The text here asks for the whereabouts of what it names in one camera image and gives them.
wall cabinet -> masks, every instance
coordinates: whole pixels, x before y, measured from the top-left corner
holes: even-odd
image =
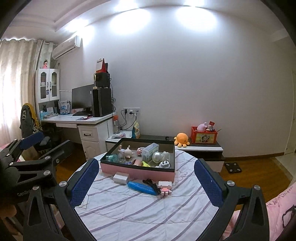
[[[59,99],[59,69],[38,69],[35,73],[38,103]]]

computer monitor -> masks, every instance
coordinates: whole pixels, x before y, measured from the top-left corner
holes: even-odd
[[[72,89],[72,109],[90,109],[94,84]]]

orange octopus plush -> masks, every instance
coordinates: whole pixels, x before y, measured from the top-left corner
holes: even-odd
[[[178,147],[187,147],[190,145],[190,142],[188,141],[188,136],[185,133],[179,133],[175,138],[175,145],[178,145]]]

silver ball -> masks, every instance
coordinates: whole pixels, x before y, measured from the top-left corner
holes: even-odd
[[[152,161],[155,163],[160,163],[163,160],[163,157],[160,152],[154,152],[152,155]]]

white charger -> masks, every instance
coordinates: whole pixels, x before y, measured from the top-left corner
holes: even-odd
[[[123,172],[117,172],[113,177],[113,181],[115,183],[127,184],[128,178],[129,178],[129,174],[123,173]]]

